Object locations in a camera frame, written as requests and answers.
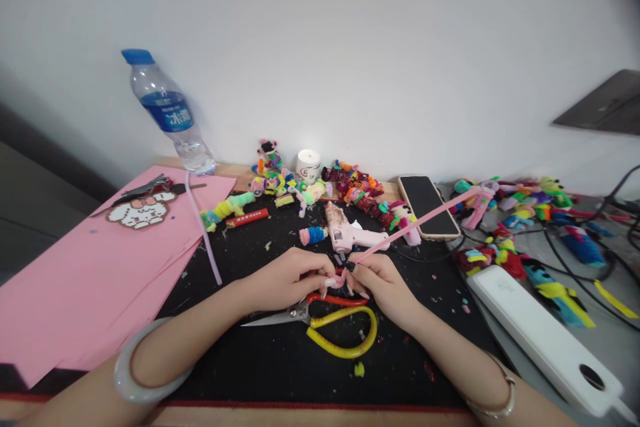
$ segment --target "red scissors handle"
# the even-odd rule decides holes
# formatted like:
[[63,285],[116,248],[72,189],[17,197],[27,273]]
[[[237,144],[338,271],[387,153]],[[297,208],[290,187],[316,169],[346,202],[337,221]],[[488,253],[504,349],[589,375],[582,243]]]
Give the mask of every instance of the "red scissors handle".
[[340,298],[340,297],[334,297],[334,296],[326,296],[325,298],[322,298],[320,296],[320,294],[316,294],[315,292],[312,294],[309,294],[307,296],[307,303],[309,305],[311,305],[312,302],[328,302],[330,304],[335,304],[335,305],[342,305],[345,307],[357,307],[357,306],[362,306],[362,305],[366,305],[368,300],[365,298],[361,298],[361,299],[345,299],[345,298]]

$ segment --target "water bottle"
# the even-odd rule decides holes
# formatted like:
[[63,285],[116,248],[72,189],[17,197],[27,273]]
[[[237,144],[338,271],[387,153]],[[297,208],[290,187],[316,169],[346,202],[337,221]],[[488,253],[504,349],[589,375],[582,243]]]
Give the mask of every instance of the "water bottle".
[[167,137],[185,168],[197,175],[213,175],[215,160],[200,136],[185,96],[175,82],[156,65],[147,50],[126,49],[131,65],[131,88],[142,106]]

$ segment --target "scissor blade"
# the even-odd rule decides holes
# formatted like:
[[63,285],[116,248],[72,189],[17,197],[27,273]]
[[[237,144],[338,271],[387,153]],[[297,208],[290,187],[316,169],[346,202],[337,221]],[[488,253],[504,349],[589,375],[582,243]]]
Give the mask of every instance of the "scissor blade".
[[300,320],[300,319],[298,317],[291,317],[291,314],[287,310],[285,312],[281,312],[280,314],[275,314],[260,320],[254,320],[253,322],[249,322],[248,324],[243,324],[241,325],[241,327],[257,327],[262,325],[286,324],[287,322],[295,322],[296,320]]

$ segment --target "hand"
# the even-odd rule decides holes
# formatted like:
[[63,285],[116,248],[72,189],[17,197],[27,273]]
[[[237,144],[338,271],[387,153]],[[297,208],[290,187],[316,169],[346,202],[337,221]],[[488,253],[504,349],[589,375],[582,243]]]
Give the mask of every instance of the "hand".
[[328,256],[293,247],[240,283],[251,312],[281,310],[314,290],[325,295],[335,285],[334,275]]
[[375,303],[396,325],[411,333],[412,322],[416,313],[424,308],[407,287],[398,269],[389,257],[373,254],[358,264],[357,259],[362,253],[351,254],[349,260],[356,264],[352,274],[347,275],[347,285],[351,282],[356,292],[362,286],[373,293]]

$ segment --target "woman's left hand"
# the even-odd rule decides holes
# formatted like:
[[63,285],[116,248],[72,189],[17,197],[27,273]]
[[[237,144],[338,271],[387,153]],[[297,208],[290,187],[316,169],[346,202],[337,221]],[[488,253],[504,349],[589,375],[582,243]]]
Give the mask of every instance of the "woman's left hand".
[[248,307],[257,312],[285,309],[314,290],[326,294],[327,287],[335,285],[334,275],[327,255],[293,247],[239,282]]

